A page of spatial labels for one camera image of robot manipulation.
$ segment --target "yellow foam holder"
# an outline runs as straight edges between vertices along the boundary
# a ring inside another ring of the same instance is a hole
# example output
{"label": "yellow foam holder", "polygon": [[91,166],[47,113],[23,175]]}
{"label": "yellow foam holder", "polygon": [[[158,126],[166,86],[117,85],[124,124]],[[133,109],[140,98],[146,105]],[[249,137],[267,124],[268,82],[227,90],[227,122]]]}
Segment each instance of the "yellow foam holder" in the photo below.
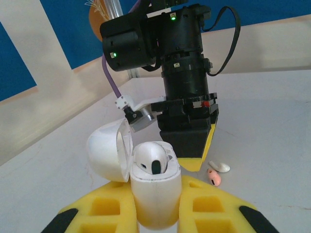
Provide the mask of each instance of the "yellow foam holder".
{"label": "yellow foam holder", "polygon": [[252,204],[193,177],[182,185],[178,233],[256,233],[239,211]]}
{"label": "yellow foam holder", "polygon": [[62,209],[78,213],[66,233],[139,233],[131,184],[110,182]]}
{"label": "yellow foam holder", "polygon": [[[59,215],[77,210],[67,222],[65,233],[139,233],[136,206],[130,182],[110,182],[63,208]],[[256,210],[252,204],[221,189],[183,176],[176,209],[178,233],[256,233],[239,211],[240,206]],[[43,232],[59,230],[66,222],[61,221],[52,221],[53,230]]]}

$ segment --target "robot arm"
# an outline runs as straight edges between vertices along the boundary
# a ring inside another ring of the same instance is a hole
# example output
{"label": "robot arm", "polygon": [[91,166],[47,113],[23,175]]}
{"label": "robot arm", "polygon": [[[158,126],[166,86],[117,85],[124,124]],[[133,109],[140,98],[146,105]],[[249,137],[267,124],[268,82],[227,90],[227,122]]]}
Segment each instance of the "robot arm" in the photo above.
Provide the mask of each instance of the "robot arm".
{"label": "robot arm", "polygon": [[[219,113],[217,94],[208,91],[207,74],[215,76],[224,69],[235,49],[241,23],[233,8],[224,7],[215,24],[205,29],[211,9],[199,4],[147,17],[149,12],[185,2],[141,0],[129,14],[103,23],[100,32],[104,56],[114,71],[141,67],[152,72],[162,67],[165,98],[146,100],[140,107],[129,104],[133,103],[130,97],[129,101],[123,101],[124,96],[116,101],[131,128],[139,131],[157,118],[162,139],[173,146],[177,157],[202,163]],[[235,34],[224,65],[211,74],[212,63],[203,55],[201,31],[212,30],[226,9],[235,16]]]}

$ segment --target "white wall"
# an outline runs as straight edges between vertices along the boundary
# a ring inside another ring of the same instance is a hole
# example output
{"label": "white wall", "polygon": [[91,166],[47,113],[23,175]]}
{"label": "white wall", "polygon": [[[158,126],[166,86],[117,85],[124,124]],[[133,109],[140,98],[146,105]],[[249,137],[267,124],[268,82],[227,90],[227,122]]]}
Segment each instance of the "white wall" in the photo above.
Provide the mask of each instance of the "white wall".
{"label": "white wall", "polygon": [[[223,64],[234,29],[204,33],[204,56],[213,63],[212,73]],[[311,15],[244,26],[225,73],[311,69]],[[160,76],[161,69],[142,77]]]}
{"label": "white wall", "polygon": [[[100,59],[71,70],[39,0],[2,0],[0,21],[37,83],[0,102],[1,165],[111,88]],[[112,75],[118,85],[128,80],[127,72]]]}

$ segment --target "black housing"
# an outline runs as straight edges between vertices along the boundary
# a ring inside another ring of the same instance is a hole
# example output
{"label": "black housing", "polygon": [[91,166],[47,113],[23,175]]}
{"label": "black housing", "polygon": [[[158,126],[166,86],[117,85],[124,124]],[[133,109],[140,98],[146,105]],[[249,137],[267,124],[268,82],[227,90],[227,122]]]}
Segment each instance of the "black housing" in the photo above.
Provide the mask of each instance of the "black housing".
{"label": "black housing", "polygon": [[218,118],[217,95],[210,94],[207,85],[212,64],[202,54],[201,28],[210,8],[195,4],[151,18],[141,12],[101,25],[107,62],[114,71],[162,67],[166,101],[151,105],[162,113],[157,117],[160,135],[177,157],[202,157],[211,124]]}

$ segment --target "white earbud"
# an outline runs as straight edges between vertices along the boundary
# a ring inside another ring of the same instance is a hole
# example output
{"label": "white earbud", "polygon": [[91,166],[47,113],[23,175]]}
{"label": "white earbud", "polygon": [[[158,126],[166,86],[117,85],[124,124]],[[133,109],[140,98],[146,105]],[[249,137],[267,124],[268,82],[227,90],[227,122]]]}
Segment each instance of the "white earbud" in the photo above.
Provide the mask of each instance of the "white earbud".
{"label": "white earbud", "polygon": [[168,161],[165,149],[156,142],[141,143],[134,149],[134,162],[141,170],[151,175],[164,173]]}
{"label": "white earbud", "polygon": [[221,172],[221,173],[226,173],[230,171],[230,167],[227,164],[224,163],[219,163],[216,165],[213,161],[209,161],[208,163],[214,170]]}

